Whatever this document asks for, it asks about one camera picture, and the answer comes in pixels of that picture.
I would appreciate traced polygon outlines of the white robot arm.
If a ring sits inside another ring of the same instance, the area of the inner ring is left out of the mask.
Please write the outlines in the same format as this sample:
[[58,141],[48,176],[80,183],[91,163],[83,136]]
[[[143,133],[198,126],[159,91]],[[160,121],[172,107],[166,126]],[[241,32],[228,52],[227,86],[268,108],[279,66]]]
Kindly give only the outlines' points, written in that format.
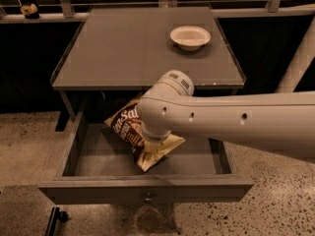
[[315,93],[196,97],[192,80],[166,72],[139,100],[146,140],[171,132],[201,136],[293,158],[315,155]]

